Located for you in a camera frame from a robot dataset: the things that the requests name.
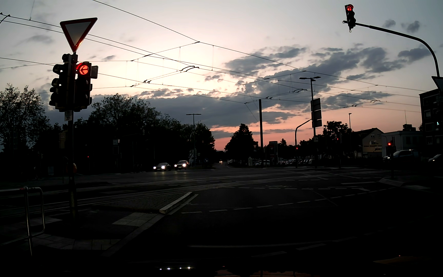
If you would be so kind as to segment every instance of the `utility pole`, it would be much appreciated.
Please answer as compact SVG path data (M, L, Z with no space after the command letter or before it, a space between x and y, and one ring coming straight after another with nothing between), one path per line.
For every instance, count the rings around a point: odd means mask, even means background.
M195 131L196 131L196 126L194 124L194 116L195 115L201 115L200 113L187 113L186 115L192 115L193 116L193 141L194 141L194 148L193 148L193 157L194 157L194 166L196 166L196 136L195 136Z
M78 55L76 52L73 52L71 56L71 69L68 71L68 101L74 103L74 83L75 83L75 68L78 60ZM74 223L78 221L78 198L76 196L76 183L74 181L74 110L71 110L71 120L68 121L68 136L69 136L69 163L68 163L68 172L69 172L69 209L71 212L71 217Z
M259 133L261 135L261 149L264 151L264 143L262 142L262 105L261 105L261 99L259 99ZM264 161L263 157L261 157L261 167L264 167Z

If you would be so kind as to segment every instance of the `sky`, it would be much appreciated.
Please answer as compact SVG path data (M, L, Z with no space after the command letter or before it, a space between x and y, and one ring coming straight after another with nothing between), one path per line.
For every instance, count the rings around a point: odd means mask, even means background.
M295 128L311 118L311 87L300 77L321 77L313 82L313 94L323 103L323 124L351 121L354 131L393 132L406 122L418 127L418 94L436 88L434 61L425 46L360 26L350 33L341 23L345 2L100 2L0 0L0 19L10 14L0 21L0 68L12 67L0 70L0 91L8 83L28 85L41 93L50 123L65 123L64 113L48 105L49 88L57 77L53 64L71 49L60 28L44 23L89 17L98 20L77 54L79 61L99 66L93 102L115 93L139 97L181 123L193 122L186 113L200 113L195 121L211 128L217 150L241 123L260 141L259 98L265 144L281 139L294 144ZM352 4L356 22L426 41L443 76L443 1ZM191 65L199 68L181 71ZM75 119L87 119L92 110L75 113ZM298 141L311 138L311 123L297 135Z

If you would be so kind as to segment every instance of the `street lamp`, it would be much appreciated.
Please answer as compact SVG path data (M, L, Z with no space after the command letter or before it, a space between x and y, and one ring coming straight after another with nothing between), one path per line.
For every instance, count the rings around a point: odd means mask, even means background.
M316 76L316 77L312 77L312 78L307 78L307 77L301 77L300 78L301 80L307 80L307 79L311 80L311 97L312 97L312 102L314 101L314 90L312 90L312 82L315 82L316 81L315 79L319 79L319 78L320 78L320 76ZM316 128L315 127L314 127L314 137L316 137Z
M193 141L194 141L193 158L194 158L194 166L196 166L196 137L194 135L194 131L196 130L196 126L194 125L194 116L201 115L201 114L200 113L186 113L186 115L193 116Z
M349 150L352 151L351 148L351 113L348 114L348 120L349 120Z

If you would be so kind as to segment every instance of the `sign board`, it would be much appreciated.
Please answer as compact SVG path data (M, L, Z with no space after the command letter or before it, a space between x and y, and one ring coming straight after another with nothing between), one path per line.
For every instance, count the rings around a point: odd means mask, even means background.
M66 144L66 132L59 133L59 148L64 149Z
M85 36L88 35L88 32L95 24L95 21L97 21L96 17L60 22L66 40L73 52L76 52L78 47L80 47L81 42L83 42Z
M311 111L320 110L320 98L311 100Z
M319 120L323 118L323 114L321 113L321 110L316 110L312 112L312 120Z
M65 121L73 121L73 110L65 110Z
M323 121L321 119L312 121L312 128L321 127L322 125L323 125Z
M434 79L435 85L437 85L440 92L443 92L443 77L432 76L432 79Z

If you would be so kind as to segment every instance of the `parked car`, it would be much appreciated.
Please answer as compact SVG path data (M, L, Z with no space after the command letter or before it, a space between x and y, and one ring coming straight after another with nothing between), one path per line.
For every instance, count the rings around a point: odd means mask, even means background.
M263 164L264 166L269 166L269 161L268 160L264 160L264 161L257 161L256 164L253 163L253 165L255 165L255 166L260 166L261 164Z
M168 163L159 163L156 167L153 167L153 171L170 171L170 165Z
M175 170L181 170L181 169L186 169L189 165L189 162L186 160L182 160L182 161L178 161L175 165L174 168Z

